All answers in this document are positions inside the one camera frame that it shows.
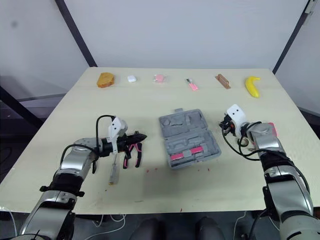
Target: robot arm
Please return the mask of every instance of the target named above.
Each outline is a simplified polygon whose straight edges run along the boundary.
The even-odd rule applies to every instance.
[[[98,141],[94,137],[82,138],[71,145],[71,152],[62,159],[50,185],[40,188],[43,192],[40,200],[24,222],[21,235],[14,239],[71,239],[76,217],[72,210],[77,197],[85,194],[80,189],[91,164],[110,153],[127,152],[129,145],[139,143],[147,137],[137,131],[126,135],[127,129],[125,121],[113,117],[107,138],[99,138]]]
[[[303,174],[287,157],[274,125],[247,122],[244,112],[234,104],[220,126],[226,134],[231,132],[238,137],[240,145],[246,137],[255,146],[266,181],[264,201],[269,215],[280,222],[281,239],[319,239],[320,221],[313,217],[308,183],[305,179],[302,181]]]

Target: wooden block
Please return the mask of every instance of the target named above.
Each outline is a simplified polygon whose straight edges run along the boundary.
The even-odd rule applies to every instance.
[[[115,76],[110,72],[103,72],[100,74],[100,77],[96,82],[96,85],[99,88],[106,88],[111,86],[114,83],[115,83]]]
[[[215,76],[215,78],[226,88],[226,89],[230,89],[230,85],[229,85],[229,81],[222,76],[222,74],[218,74],[218,76]]]

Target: gray tool case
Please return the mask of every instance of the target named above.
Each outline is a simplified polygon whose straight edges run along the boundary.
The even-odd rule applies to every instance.
[[[218,157],[221,150],[208,130],[204,115],[199,109],[183,111],[159,118],[167,152],[168,164],[172,169],[180,169],[194,163]],[[191,149],[202,147],[203,151],[192,154]],[[180,158],[172,160],[179,154]]]

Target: wooden table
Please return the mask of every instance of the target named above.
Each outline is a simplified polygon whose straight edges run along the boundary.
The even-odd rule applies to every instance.
[[[100,73],[115,75],[115,84],[98,88]],[[166,82],[153,82],[154,74]],[[216,79],[223,74],[231,89]],[[128,75],[137,82],[129,83]],[[245,78],[257,76],[260,98],[245,88]],[[192,78],[198,91],[185,81]],[[103,114],[117,115],[128,124],[127,133],[146,134],[140,168],[136,153],[119,183],[108,185],[113,157],[100,158],[97,173],[88,177],[78,198],[77,214],[141,214],[172,212],[240,211],[265,208],[265,185],[260,162],[245,160],[224,142],[219,122],[232,104],[238,104],[251,122],[274,122],[278,137],[307,178],[314,206],[320,206],[320,141],[276,77],[268,69],[150,69],[88,68],[61,100],[0,185],[0,204],[12,211],[30,212],[42,185],[48,185],[59,167],[65,146],[95,136],[95,122]],[[158,118],[174,109],[200,109],[222,151],[220,157],[179,170],[171,170],[165,156]],[[101,121],[100,136],[108,120]],[[236,138],[228,136],[232,144]],[[124,154],[119,155],[122,166]]]

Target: black metal frame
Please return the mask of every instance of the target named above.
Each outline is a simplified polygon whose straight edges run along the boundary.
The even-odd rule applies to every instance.
[[[307,2],[306,6],[305,6],[296,26],[291,34],[288,42],[286,43],[277,63],[275,64],[274,69],[272,70],[273,74],[276,74],[282,61],[284,60],[285,56],[287,55],[292,43],[294,42],[299,30],[301,29],[302,25],[304,24],[304,22],[308,16],[308,14],[305,13],[305,10],[306,10],[309,2],[310,2],[310,0],[308,0],[308,2]],[[71,14],[69,12],[69,9],[65,3],[65,0],[55,0],[55,3],[57,4],[57,6],[60,10],[60,13],[64,18],[66,25],[68,26],[76,44],[78,45],[80,51],[82,52],[86,62],[88,63],[88,65],[90,67],[97,67],[97,64],[96,64],[94,58],[92,57],[84,39],[81,36],[81,33],[79,32],[79,30],[77,28],[77,25],[76,25],[74,19],[72,18]]]
[[[32,124],[36,128],[39,129],[44,123],[40,118],[36,117],[32,112],[26,109],[20,102],[18,102],[13,96],[11,96],[1,86],[0,86],[0,99],[10,108],[12,108],[17,114],[23,117],[28,123]]]
[[[83,37],[81,36],[79,29],[78,29],[74,19],[72,18],[65,1],[64,0],[55,0],[55,3],[58,6],[60,13],[61,13],[66,25],[68,26],[76,44],[78,45],[82,55],[84,56],[86,62],[88,63],[88,65],[90,67],[97,67],[97,64],[96,64],[94,58],[92,57]]]
[[[287,55],[292,43],[296,39],[296,36],[298,35],[298,32],[300,31],[302,25],[306,21],[306,19],[308,17],[308,14],[305,13],[305,11],[306,11],[306,8],[307,8],[309,2],[310,2],[310,0],[307,2],[305,8],[303,9],[303,12],[302,12],[298,22],[296,23],[295,28],[294,28],[294,30],[293,30],[288,42],[286,43],[286,45],[285,45],[285,47],[284,47],[284,49],[283,49],[278,61],[275,64],[274,69],[272,70],[273,74],[276,74],[276,72],[278,71],[278,69],[279,69],[282,61],[285,59],[285,56]]]

